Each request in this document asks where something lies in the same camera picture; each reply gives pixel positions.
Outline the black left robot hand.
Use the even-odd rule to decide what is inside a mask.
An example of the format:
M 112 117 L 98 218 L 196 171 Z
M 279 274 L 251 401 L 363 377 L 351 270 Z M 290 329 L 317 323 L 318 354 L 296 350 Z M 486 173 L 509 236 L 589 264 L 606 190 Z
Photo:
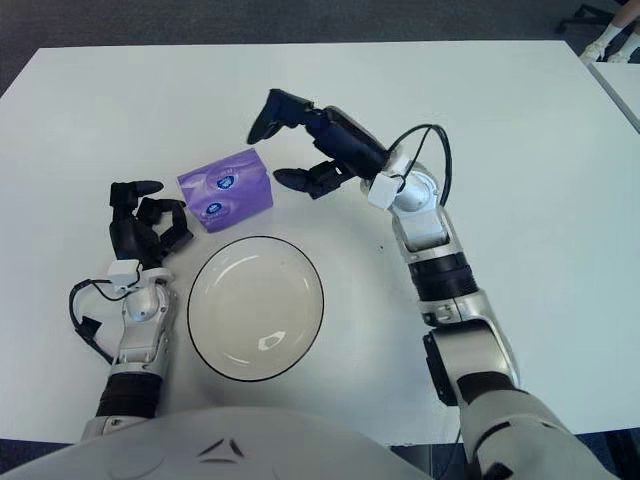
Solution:
M 144 269 L 160 268 L 166 257 L 193 239 L 184 201 L 150 198 L 163 188 L 162 182 L 151 180 L 111 184 L 109 234 L 118 260 L 138 260 Z

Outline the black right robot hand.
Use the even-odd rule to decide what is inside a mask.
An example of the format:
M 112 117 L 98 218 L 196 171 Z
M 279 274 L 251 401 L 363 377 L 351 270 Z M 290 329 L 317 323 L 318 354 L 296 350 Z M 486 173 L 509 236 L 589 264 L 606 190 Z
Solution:
M 305 128 L 314 147 L 328 159 L 307 170 L 281 168 L 273 172 L 281 185 L 318 199 L 357 177 L 372 180 L 386 166 L 385 147 L 350 116 L 334 106 L 318 109 L 310 100 L 281 89 L 269 91 L 254 121 L 247 143 L 273 137 L 282 128 Z

